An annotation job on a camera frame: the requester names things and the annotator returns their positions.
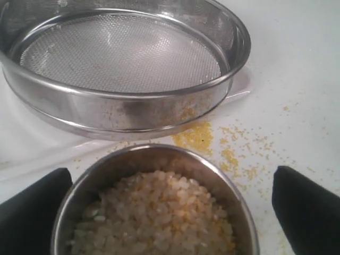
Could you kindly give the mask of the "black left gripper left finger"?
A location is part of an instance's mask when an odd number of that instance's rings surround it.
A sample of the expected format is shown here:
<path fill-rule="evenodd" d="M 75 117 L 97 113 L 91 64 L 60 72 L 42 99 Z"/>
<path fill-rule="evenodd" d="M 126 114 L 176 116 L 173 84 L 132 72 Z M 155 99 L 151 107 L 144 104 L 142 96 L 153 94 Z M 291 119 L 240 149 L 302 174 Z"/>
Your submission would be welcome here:
<path fill-rule="evenodd" d="M 70 172 L 56 169 L 1 204 L 1 254 L 50 254 L 54 220 L 72 186 Z"/>

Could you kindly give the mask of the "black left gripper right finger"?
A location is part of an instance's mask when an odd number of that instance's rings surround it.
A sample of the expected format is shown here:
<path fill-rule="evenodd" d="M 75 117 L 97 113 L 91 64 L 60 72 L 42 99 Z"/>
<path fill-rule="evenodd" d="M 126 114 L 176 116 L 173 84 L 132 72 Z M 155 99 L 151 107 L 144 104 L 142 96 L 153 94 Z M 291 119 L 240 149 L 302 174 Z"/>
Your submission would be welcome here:
<path fill-rule="evenodd" d="M 339 196 L 279 166 L 271 202 L 295 254 L 339 254 Z"/>

